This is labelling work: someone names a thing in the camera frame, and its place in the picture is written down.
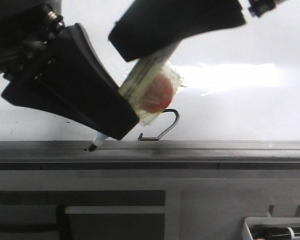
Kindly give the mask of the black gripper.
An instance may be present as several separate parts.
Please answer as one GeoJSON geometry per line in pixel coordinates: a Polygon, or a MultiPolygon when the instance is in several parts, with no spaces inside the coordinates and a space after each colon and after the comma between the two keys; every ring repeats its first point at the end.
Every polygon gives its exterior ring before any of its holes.
{"type": "Polygon", "coordinates": [[[260,18],[265,13],[274,10],[286,0],[249,0],[248,11],[252,17],[260,18]]]}
{"type": "Polygon", "coordinates": [[[65,27],[61,0],[0,0],[4,72],[10,82],[1,96],[12,105],[68,118],[116,140],[139,122],[84,27],[65,27]]]}

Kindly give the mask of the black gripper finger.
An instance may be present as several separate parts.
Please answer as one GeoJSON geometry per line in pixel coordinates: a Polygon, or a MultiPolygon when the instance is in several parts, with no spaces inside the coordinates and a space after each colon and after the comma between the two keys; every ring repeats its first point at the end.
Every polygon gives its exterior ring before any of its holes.
{"type": "Polygon", "coordinates": [[[129,62],[185,38],[245,23],[237,0],[135,0],[108,39],[129,62]]]}

